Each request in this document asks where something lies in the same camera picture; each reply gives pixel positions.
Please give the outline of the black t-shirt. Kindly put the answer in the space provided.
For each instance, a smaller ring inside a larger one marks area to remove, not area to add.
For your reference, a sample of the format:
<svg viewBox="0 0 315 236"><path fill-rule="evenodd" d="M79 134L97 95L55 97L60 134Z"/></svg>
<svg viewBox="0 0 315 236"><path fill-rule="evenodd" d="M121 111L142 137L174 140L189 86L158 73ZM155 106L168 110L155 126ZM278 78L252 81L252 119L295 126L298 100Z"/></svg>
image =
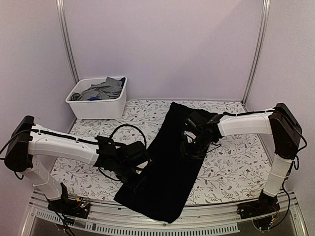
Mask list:
<svg viewBox="0 0 315 236"><path fill-rule="evenodd" d="M174 222L184 208L204 160L181 158L181 133L195 109L172 102L161 128L148 147L152 164L143 173L146 180L136 193L124 184L114 201L151 219Z"/></svg>

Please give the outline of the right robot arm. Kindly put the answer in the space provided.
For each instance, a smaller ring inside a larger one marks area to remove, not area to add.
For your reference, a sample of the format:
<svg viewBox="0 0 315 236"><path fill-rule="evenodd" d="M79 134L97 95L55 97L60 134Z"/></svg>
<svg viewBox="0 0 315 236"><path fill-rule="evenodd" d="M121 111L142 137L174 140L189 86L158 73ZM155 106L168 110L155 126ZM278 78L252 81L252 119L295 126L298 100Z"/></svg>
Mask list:
<svg viewBox="0 0 315 236"><path fill-rule="evenodd" d="M194 110L184 127L181 158L199 162L189 203L259 198L258 214L273 207L301 142L302 129L285 104L238 114Z"/></svg>

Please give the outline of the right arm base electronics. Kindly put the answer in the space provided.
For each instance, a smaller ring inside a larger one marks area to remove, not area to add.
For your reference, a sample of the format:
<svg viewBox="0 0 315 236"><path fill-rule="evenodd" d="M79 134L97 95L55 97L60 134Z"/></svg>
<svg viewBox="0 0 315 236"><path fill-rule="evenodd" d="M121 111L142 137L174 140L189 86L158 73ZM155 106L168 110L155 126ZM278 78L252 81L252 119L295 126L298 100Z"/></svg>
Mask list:
<svg viewBox="0 0 315 236"><path fill-rule="evenodd" d="M241 219L252 219L254 227L259 231L271 229L279 216L280 205L276 200L271 203L266 200L256 200L237 205L237 214Z"/></svg>

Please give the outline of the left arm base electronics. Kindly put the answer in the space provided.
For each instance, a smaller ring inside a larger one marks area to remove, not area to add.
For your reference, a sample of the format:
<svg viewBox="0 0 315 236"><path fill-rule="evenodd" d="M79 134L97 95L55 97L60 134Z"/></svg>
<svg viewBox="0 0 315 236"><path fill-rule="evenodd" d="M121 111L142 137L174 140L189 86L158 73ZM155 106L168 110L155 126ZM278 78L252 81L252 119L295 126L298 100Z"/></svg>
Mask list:
<svg viewBox="0 0 315 236"><path fill-rule="evenodd" d="M90 201L79 198L77 200L71 199L58 199L58 200L49 200L48 202L48 209L59 214L73 216L78 218L87 219L91 204Z"/></svg>

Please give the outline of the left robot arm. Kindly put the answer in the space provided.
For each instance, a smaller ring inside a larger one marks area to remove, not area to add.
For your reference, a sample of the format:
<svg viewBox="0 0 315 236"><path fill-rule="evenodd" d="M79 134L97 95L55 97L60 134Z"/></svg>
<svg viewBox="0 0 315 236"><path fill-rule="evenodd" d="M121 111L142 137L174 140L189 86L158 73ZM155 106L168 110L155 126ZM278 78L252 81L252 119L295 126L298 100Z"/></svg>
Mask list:
<svg viewBox="0 0 315 236"><path fill-rule="evenodd" d="M67 188L57 182L37 156L55 156L81 161L101 170L113 172L115 180L135 191L144 180L143 170L151 163L146 140L129 145L115 142L113 135L82 138L57 132L34 123L25 116L2 148L5 166L32 181L62 213L82 207L81 201L70 200Z"/></svg>

